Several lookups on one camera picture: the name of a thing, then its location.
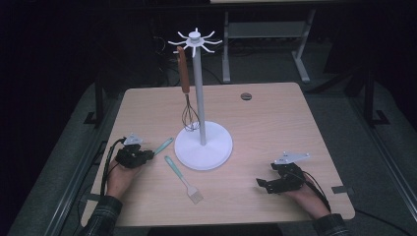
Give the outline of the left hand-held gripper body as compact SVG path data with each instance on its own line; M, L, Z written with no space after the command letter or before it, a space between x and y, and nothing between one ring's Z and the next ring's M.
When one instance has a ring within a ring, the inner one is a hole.
M146 156L141 151L142 139L131 133L124 141L123 147L118 150L115 160L126 168L136 168L146 163Z

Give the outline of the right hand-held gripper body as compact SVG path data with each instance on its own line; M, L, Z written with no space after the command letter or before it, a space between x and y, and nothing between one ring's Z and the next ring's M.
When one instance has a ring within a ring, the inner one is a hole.
M275 180L273 188L279 193L299 190L305 182L302 169L296 164L296 161L309 158L308 153L292 153L285 151L282 157L276 159L271 167L276 170L279 179Z

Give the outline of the teal-handled white spatula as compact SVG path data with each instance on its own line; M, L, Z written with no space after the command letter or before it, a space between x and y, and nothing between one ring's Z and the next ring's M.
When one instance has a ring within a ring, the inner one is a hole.
M174 141L173 138L168 138L164 143L162 143L157 149L154 150L153 154L158 155L164 149L166 149L173 141Z

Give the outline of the white utensil rack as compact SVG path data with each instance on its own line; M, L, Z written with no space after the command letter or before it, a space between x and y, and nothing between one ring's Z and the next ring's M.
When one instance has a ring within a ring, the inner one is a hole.
M198 28L187 35L181 32L178 32L178 35L183 38L183 41L169 41L169 44L176 46L177 64L178 46L183 47L184 51L187 49L192 51L197 107L194 108L192 102L191 105L198 114L200 128L187 132L183 126L176 137L174 149L179 161L188 168L208 171L225 163L233 150L232 136L227 129L218 123L208 121L205 114L201 50L212 53L212 50L207 48L207 44L217 45L221 43L221 40L210 41L213 32L203 36Z

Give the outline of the wooden-handled wire whisk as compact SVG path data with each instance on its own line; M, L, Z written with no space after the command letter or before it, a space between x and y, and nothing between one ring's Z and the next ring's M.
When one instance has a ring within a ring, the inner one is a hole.
M177 47L178 52L178 71L180 76L181 90L185 95L185 108L182 112L182 123L187 132L193 132L200 128L200 120L196 110L190 101L190 80L188 74L187 59L184 48Z

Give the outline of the person's left hand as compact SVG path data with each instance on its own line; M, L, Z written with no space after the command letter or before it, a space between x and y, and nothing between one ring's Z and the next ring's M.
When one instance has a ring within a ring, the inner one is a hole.
M127 168L116 160L112 160L109 167L106 196L121 200L134 178L141 171L141 167Z

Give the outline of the person's right hand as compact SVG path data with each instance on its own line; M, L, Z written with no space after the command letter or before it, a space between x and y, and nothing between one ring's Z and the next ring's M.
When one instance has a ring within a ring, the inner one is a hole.
M299 190L285 192L284 195L298 204L301 209L306 211L314 220L330 215L330 210L322 202L320 197L308 186L308 183L314 184L312 179L308 175L305 175L305 178L306 183L304 183Z

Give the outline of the black metal stand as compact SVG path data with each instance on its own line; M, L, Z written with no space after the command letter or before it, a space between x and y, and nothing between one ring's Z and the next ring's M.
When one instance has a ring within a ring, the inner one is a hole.
M374 109L375 74L369 69L365 78L364 118L374 128L377 125L388 125L389 120L382 110Z
M95 111L89 112L84 123L93 124L95 127L98 127L103 120L104 110L103 110L103 88L99 82L94 83L94 101L95 101Z

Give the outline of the metal floor rail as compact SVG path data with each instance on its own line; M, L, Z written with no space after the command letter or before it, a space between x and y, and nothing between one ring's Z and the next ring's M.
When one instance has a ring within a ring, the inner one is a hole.
M406 207L417 220L417 132L386 97L377 101L375 121L365 119L360 99L348 103L357 125L353 168L364 175L373 198L388 209Z
M95 111L93 97L83 98L60 137L57 148L45 166L50 191L57 194L52 215L42 236L59 236L72 210L89 167L101 143L107 140L120 106L120 98L103 99L103 120L98 127L85 124L89 112Z

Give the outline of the white desk frame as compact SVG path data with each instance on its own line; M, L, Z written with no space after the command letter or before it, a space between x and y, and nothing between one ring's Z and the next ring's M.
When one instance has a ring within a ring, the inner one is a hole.
M298 47L291 52L293 62L301 81L308 84L311 80L302 60L304 49L310 35L310 31L320 6L325 4L340 3L341 0L209 0L213 6L225 7L223 24L223 54L222 77L225 83L231 82L229 63L229 39L248 38L298 38ZM308 10L303 21L266 21L266 22L231 22L229 13L232 8L256 7L272 9L284 7L289 10Z

